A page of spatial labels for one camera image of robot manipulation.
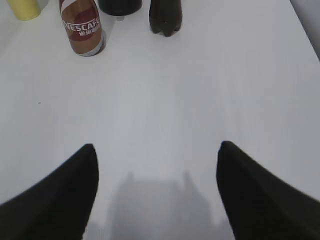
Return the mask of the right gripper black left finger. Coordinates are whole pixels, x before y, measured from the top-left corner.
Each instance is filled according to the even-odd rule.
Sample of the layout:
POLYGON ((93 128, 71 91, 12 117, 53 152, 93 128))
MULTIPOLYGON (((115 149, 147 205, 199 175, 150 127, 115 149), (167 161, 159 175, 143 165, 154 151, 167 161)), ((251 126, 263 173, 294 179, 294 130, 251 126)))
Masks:
POLYGON ((81 240, 99 184, 87 143, 41 181, 0 206, 2 240, 81 240))

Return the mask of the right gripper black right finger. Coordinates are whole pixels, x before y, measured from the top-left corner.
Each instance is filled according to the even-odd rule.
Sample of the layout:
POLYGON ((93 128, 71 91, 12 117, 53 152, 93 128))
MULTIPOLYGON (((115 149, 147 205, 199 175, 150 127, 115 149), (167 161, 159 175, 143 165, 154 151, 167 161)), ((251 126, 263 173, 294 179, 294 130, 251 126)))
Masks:
POLYGON ((237 240, 318 240, 320 202, 265 169, 231 141, 217 154, 216 182, 237 240))

